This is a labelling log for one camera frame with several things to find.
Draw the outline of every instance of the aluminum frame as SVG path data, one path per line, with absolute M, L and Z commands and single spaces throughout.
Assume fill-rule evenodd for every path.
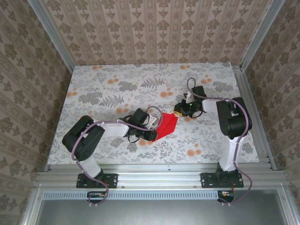
M 64 60 L 68 70 L 72 73 L 75 68 L 75 61 L 68 51 L 68 46 L 65 45 L 63 40 L 60 38 L 55 26 L 53 25 L 47 11 L 45 10 L 40 0 L 28 0 L 38 19 L 42 23 L 44 29 L 47 31 L 51 41 L 55 48 L 59 52 L 61 58 Z
M 265 16 L 263 17 L 261 24 L 259 25 L 243 59 L 240 62 L 242 70 L 246 70 L 246 68 L 249 66 L 258 47 L 262 43 L 264 37 L 266 36 L 270 26 L 272 25 L 273 21 L 275 20 L 277 14 L 280 11 L 284 2 L 285 2 L 285 0 L 274 0 L 270 3 L 270 6 L 269 6 Z
M 246 77 L 239 66 L 232 67 L 241 96 L 248 107 L 253 121 L 253 139 L 258 153 L 258 163 L 240 163 L 241 170 L 246 172 L 253 181 L 252 189 L 278 192 L 288 225 L 300 225 L 293 197 L 288 188 L 283 171 L 276 171 L 275 162 L 270 151 L 263 125 Z M 216 164 L 172 164 L 172 165 L 101 165 L 105 173 L 118 173 L 118 191 L 173 191 L 173 190 L 226 190 L 226 188 L 202 189 L 200 173 L 212 173 Z M 65 190 L 77 191 L 77 175 L 81 173 L 77 165 L 46 165 L 45 172 L 37 174 L 33 192 L 23 219 L 23 225 L 36 223 L 42 197 L 45 191 Z M 244 189 L 249 181 L 244 179 Z

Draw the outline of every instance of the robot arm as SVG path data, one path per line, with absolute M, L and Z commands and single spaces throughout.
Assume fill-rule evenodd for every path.
M 158 121 L 157 118 L 151 116 L 147 112 L 144 112 L 142 109 L 137 109 L 133 115 L 120 118 L 120 120 L 127 124 L 146 129 L 155 127 Z M 66 146 L 69 152 L 72 152 L 72 149 L 82 132 L 93 123 L 95 123 L 95 121 L 91 117 L 83 116 L 63 137 L 62 143 Z M 101 180 L 103 171 L 97 164 L 93 155 L 100 139 L 111 136 L 120 136 L 128 137 L 128 140 L 130 141 L 130 136 L 133 135 L 147 141 L 156 140 L 157 137 L 155 130 L 143 131 L 130 127 L 124 123 L 119 123 L 119 120 L 110 121 L 110 123 L 102 123 L 93 126 L 78 143 L 74 155 L 77 162 L 89 176 Z
M 197 86 L 192 91 L 199 96 L 206 97 L 203 86 Z M 223 154 L 218 163 L 220 170 L 223 172 L 235 171 L 236 167 L 233 163 L 235 154 L 236 142 L 243 134 L 246 128 L 246 119 L 242 110 L 235 103 L 225 100 L 203 99 L 194 97 L 191 94 L 184 94 L 186 99 L 178 103 L 174 112 L 180 116 L 193 117 L 195 112 L 202 113 L 217 113 L 219 118 L 220 129 L 224 135 Z M 236 97 L 233 100 L 237 101 L 246 110 L 249 120 L 248 130 L 252 128 L 252 121 L 246 109 L 245 103 L 241 97 Z

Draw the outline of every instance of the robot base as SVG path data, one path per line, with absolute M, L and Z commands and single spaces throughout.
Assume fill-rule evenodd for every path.
M 117 173 L 102 173 L 95 179 L 103 181 L 109 188 L 117 188 L 118 174 Z M 76 188 L 105 188 L 102 184 L 90 180 L 83 173 L 78 175 Z
M 223 171 L 219 163 L 217 164 L 216 172 L 201 173 L 202 188 L 243 188 L 244 183 L 242 175 L 238 170 Z

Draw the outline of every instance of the small yellow object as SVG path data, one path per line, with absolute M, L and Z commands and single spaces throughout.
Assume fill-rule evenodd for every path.
M 182 116 L 182 113 L 180 113 L 180 112 L 174 111 L 174 113 L 178 116 Z

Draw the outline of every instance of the floral table surface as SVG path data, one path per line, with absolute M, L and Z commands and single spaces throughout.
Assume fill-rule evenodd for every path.
M 207 96 L 239 96 L 230 63 L 76 66 L 48 164 L 74 163 L 61 140 L 83 115 L 94 120 L 115 120 L 150 105 L 172 113 L 187 93 L 190 77 L 203 85 Z M 155 110 L 150 109 L 150 113 L 158 116 Z M 100 164 L 216 163 L 222 145 L 217 115 L 204 113 L 197 119 L 180 117 L 172 134 L 153 143 L 103 138 L 94 155 Z M 258 162 L 251 133 L 242 144 L 239 162 Z

